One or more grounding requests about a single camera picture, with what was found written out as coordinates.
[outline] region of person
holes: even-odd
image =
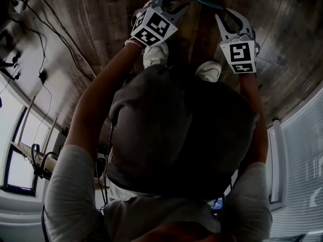
[[[265,180],[266,125],[255,74],[239,75],[241,94],[218,82],[217,62],[187,85],[167,68],[165,43],[145,48],[142,74],[119,89],[139,58],[135,39],[81,96],[45,198],[52,241],[260,241],[272,217]],[[100,130],[116,127],[104,214],[93,183]],[[239,174],[220,213],[206,200]]]

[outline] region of wooden surface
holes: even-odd
[[[135,9],[148,0],[47,0],[66,30],[88,59],[96,73],[122,48],[131,31],[130,20]],[[257,57],[257,77],[267,123],[281,119],[302,101],[323,79],[323,0],[209,0],[234,9],[249,19],[261,46]],[[59,30],[51,13],[40,0],[28,0],[42,19],[45,13],[51,24]],[[218,43],[221,41],[216,20],[216,10],[191,2],[191,8],[179,23],[179,31],[172,38],[170,50],[174,58],[188,63],[188,71],[199,64],[217,59],[223,64],[220,80],[234,89],[238,88],[237,76],[228,68]],[[30,28],[46,36],[44,68],[49,79],[46,87],[52,93],[49,117],[58,117],[62,127],[69,127],[74,108],[88,81],[75,68],[68,50],[61,41],[43,26],[26,9],[20,15]],[[35,104],[47,112],[49,94],[41,86],[38,70],[42,61],[39,37],[23,30],[11,21],[2,22],[14,36],[22,52],[21,78],[16,84],[29,97],[38,93]],[[92,75],[80,56],[79,66],[89,77]],[[140,59],[134,67],[139,73]],[[108,122],[102,130],[101,144],[107,143]]]

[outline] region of shoe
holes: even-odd
[[[146,47],[143,54],[143,66],[145,69],[151,65],[167,65],[168,47],[165,42],[156,46]]]
[[[219,62],[205,62],[197,68],[195,72],[195,77],[207,82],[215,83],[219,79],[221,68],[222,67]]]

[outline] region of white sleeve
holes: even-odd
[[[238,241],[269,238],[273,219],[266,186],[265,164],[256,162],[248,166],[217,216],[222,232],[234,235]]]
[[[81,241],[99,225],[101,213],[95,207],[93,172],[94,164],[86,150],[64,146],[45,198],[51,241]]]

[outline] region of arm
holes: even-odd
[[[96,160],[99,135],[114,94],[140,54],[138,45],[128,43],[89,85],[76,106],[65,145],[78,145]]]
[[[260,119],[256,123],[256,128],[253,131],[251,145],[246,157],[241,162],[239,167],[240,176],[250,164],[254,162],[266,163],[268,138],[256,76],[255,74],[240,74],[239,78],[241,95],[243,95],[249,101],[251,108],[260,114]]]

